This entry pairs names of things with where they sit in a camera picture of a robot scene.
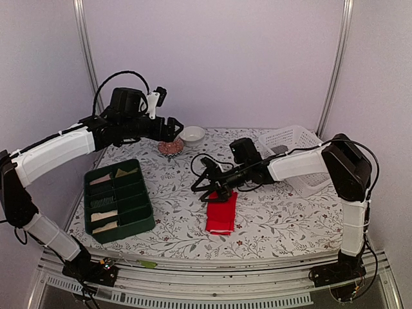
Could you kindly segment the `red garment with white print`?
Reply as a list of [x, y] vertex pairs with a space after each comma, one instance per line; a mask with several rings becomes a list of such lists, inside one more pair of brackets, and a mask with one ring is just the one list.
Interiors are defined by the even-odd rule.
[[237, 198], [238, 193], [233, 192], [226, 202], [209, 202], [207, 204], [205, 230], [208, 233], [230, 236], [234, 231]]

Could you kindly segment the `khaki tan underwear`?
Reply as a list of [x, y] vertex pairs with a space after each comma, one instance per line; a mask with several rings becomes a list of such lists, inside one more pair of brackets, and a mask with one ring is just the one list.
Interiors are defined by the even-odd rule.
[[130, 171], [124, 171], [123, 169], [118, 169], [117, 172], [116, 172], [115, 178], [120, 178], [120, 177], [127, 176], [127, 175], [130, 175], [130, 174], [134, 174], [134, 173], [137, 173], [137, 172], [138, 172], [137, 167], [130, 170]]

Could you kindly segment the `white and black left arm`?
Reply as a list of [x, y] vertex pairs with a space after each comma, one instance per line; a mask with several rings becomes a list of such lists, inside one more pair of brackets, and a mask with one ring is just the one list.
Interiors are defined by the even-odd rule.
[[172, 142], [183, 131], [173, 117], [108, 116], [79, 120], [37, 144], [9, 154], [1, 152], [1, 206], [6, 221], [22, 229], [40, 245], [52, 250], [64, 264], [62, 273], [80, 283], [113, 286], [118, 268], [108, 259], [95, 262], [86, 247], [47, 218], [26, 190], [36, 179], [80, 156], [114, 145], [133, 144], [141, 138]]

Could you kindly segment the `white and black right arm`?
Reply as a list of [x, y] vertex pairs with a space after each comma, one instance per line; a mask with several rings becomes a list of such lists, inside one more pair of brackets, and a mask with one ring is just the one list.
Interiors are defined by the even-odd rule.
[[371, 245], [366, 235], [370, 224], [371, 193], [379, 178], [378, 162], [371, 163], [366, 146], [337, 134], [321, 144], [295, 148], [285, 153], [262, 158], [250, 138], [240, 138], [230, 144], [235, 163], [223, 171], [211, 157], [200, 154], [203, 172], [191, 186], [201, 192], [202, 202], [228, 201], [232, 190], [246, 182], [257, 186], [273, 184], [316, 173], [327, 173], [341, 200], [343, 211], [342, 243], [335, 263], [313, 267], [308, 275], [316, 287], [361, 279], [366, 275], [363, 253]]

